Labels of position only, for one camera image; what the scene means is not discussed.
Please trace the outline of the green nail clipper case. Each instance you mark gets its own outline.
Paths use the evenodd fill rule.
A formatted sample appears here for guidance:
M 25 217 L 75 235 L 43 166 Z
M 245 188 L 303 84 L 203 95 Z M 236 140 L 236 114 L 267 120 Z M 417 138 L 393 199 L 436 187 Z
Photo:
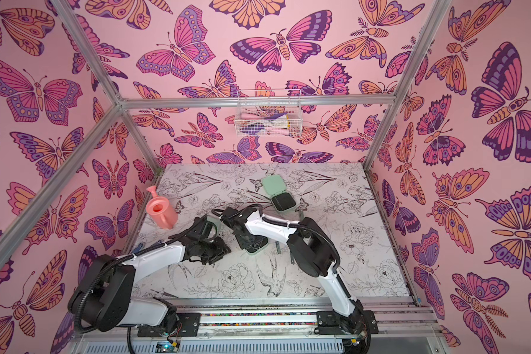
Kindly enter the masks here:
M 213 215 L 207 215 L 206 220 L 212 224 L 211 231 L 209 233 L 209 238 L 219 236 L 219 233 L 222 229 L 221 220 Z

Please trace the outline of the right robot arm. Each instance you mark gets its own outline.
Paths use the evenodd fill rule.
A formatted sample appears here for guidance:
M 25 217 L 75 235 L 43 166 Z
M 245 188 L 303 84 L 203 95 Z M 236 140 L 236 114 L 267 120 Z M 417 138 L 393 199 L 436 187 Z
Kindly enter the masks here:
M 341 258 L 334 243 L 311 218 L 289 221 L 265 214 L 259 204 L 244 209 L 213 209 L 212 214 L 232 230 L 241 249 L 257 251 L 269 240 L 289 248 L 301 271 L 317 278 L 333 311 L 348 319 L 358 319 L 363 311 L 339 275 Z

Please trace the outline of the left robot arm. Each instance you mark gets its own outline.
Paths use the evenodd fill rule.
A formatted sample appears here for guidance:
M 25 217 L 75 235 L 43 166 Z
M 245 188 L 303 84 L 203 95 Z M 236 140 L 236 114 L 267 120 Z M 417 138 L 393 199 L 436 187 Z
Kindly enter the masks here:
M 152 327 L 171 334 L 178 328 L 177 309 L 163 299 L 136 298 L 134 286 L 170 265 L 188 261 L 214 264 L 231 252 L 224 240 L 210 234 L 216 226 L 207 217 L 169 240 L 138 252 L 96 258 L 75 289 L 68 311 L 78 333 L 107 332 L 115 327 Z

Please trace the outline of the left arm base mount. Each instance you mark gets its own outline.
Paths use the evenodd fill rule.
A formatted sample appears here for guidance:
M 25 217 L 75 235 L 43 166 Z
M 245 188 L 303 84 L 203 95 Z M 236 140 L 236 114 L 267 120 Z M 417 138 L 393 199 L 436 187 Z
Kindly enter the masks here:
M 140 338 L 196 337 L 201 325 L 201 313 L 178 313 L 165 319 L 159 326 L 139 326 L 137 336 Z

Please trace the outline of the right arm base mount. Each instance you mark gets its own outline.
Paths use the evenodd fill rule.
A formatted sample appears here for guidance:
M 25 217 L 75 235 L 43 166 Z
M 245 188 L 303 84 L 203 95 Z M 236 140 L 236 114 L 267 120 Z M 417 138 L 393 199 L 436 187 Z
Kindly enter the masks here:
M 315 334 L 366 336 L 379 334 L 378 323 L 372 311 L 354 311 L 345 317 L 336 311 L 318 311 Z

